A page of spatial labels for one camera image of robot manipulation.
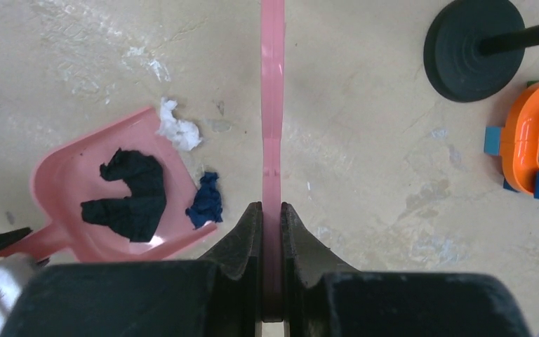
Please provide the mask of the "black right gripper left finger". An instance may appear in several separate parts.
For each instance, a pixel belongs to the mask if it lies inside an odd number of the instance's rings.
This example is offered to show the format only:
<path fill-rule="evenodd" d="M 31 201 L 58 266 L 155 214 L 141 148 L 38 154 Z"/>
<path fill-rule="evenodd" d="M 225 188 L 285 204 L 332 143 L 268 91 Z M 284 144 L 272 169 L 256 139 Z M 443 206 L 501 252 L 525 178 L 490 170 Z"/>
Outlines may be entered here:
<path fill-rule="evenodd" d="M 262 207 L 195 260 L 75 263 L 40 271 L 2 336 L 259 336 Z"/>

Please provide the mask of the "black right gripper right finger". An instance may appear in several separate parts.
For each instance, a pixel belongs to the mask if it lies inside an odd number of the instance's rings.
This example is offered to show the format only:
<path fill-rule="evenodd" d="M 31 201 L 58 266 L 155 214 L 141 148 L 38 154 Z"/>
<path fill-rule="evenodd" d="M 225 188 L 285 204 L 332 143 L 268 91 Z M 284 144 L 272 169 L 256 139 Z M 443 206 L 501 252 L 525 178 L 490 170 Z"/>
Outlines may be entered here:
<path fill-rule="evenodd" d="M 287 336 L 529 336 L 493 276 L 353 268 L 281 206 Z"/>

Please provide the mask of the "pink plastic dustpan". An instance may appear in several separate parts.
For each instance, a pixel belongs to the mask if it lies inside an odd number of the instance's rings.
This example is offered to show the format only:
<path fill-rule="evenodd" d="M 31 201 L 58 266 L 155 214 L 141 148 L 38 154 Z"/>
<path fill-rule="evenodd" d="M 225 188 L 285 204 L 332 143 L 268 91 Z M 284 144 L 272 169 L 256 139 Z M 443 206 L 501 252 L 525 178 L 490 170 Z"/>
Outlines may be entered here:
<path fill-rule="evenodd" d="M 165 260 L 202 243 L 217 230 L 215 223 L 196 229 L 185 210 L 196 186 L 177 150 L 156 134 L 157 111 L 148 107 L 48 154 L 33 171 L 29 187 L 34 203 L 46 214 L 46 225 L 0 250 L 0 258 L 26 253 L 37 260 L 67 250 L 82 263 Z M 108 227 L 85 223 L 80 203 L 130 194 L 122 181 L 106 182 L 99 166 L 119 149 L 152 155 L 162 165 L 167 205 L 150 242 L 132 243 Z"/>

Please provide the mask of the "pink hand brush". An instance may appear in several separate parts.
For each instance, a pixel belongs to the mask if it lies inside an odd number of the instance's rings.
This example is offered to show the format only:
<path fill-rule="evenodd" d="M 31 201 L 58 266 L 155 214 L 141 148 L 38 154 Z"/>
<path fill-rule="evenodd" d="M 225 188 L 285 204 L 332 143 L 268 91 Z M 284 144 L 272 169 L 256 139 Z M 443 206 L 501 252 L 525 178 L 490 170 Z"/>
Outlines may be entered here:
<path fill-rule="evenodd" d="M 283 320 L 281 215 L 281 134 L 284 113 L 285 5 L 262 0 L 262 320 Z"/>

